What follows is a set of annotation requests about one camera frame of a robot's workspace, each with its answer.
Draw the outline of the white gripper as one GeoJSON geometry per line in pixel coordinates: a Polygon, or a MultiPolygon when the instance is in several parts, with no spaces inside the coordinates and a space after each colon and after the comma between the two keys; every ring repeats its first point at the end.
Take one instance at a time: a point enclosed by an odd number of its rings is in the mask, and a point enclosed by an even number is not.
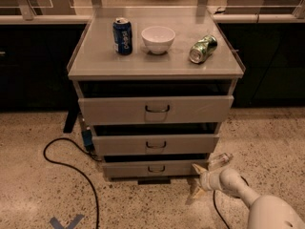
{"type": "Polygon", "coordinates": [[[191,198],[200,198],[206,194],[206,191],[222,190],[219,173],[209,172],[207,169],[193,163],[195,171],[200,175],[200,185],[191,186],[191,198]]]}

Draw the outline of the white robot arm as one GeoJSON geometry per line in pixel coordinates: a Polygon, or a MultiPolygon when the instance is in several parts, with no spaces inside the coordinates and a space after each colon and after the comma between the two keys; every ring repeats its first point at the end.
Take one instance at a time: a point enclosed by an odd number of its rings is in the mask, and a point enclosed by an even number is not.
{"type": "Polygon", "coordinates": [[[305,229],[305,221],[282,198],[260,195],[247,185],[237,170],[223,169],[210,172],[193,164],[199,174],[199,188],[203,191],[221,191],[240,198],[249,209],[247,229],[305,229]]]}

